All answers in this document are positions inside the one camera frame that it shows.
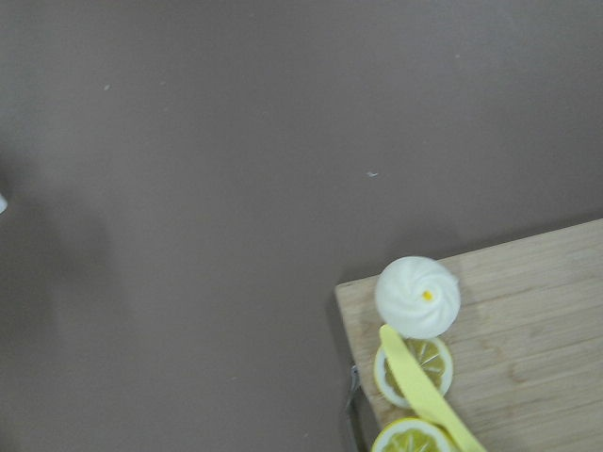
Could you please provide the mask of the wooden cutting board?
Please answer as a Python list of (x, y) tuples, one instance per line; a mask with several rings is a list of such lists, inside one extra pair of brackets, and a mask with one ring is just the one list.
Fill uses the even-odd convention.
[(602, 447), (602, 223), (448, 257), (447, 399), (490, 451)]

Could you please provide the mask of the lemon half front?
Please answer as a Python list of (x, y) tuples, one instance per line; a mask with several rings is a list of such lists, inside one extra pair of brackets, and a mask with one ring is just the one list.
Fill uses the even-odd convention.
[(402, 418), (387, 425), (371, 452), (453, 452), (457, 447), (440, 428), (418, 418)]

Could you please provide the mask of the lemon slice under knife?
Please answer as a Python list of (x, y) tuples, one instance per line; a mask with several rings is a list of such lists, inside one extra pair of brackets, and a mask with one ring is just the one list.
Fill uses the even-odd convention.
[[(453, 381), (453, 360), (446, 344), (439, 338), (404, 338), (403, 342), (439, 393), (445, 396)], [(401, 409), (411, 408), (393, 376), (382, 347), (375, 355), (373, 378), (389, 403)]]

